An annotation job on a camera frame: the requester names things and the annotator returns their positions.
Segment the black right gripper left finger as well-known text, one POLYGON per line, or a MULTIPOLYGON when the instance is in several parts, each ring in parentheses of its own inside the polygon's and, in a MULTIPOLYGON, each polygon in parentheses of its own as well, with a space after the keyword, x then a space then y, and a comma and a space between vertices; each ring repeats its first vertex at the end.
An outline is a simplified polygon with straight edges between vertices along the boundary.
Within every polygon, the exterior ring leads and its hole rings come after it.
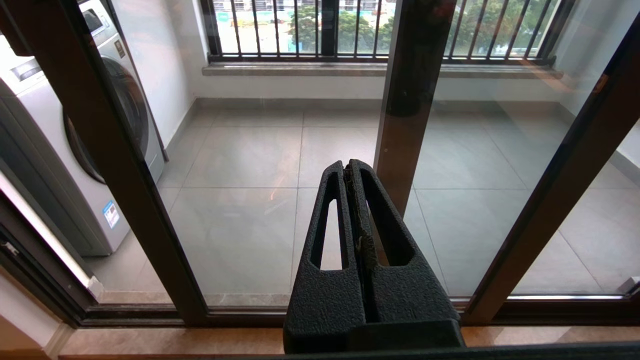
POLYGON ((283 323, 287 354, 340 353, 349 333, 366 322, 354 231, 342 161, 329 165, 318 186, 283 323), (341 269, 322 269, 329 207, 336 202, 341 269))

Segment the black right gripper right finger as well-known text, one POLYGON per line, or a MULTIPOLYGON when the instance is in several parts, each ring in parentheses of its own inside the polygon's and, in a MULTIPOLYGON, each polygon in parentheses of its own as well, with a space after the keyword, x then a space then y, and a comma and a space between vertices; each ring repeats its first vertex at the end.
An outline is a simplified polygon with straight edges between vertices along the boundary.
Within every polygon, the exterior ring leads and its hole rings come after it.
POLYGON ((368 319, 458 322, 458 312, 373 168, 351 159, 346 178, 368 319))

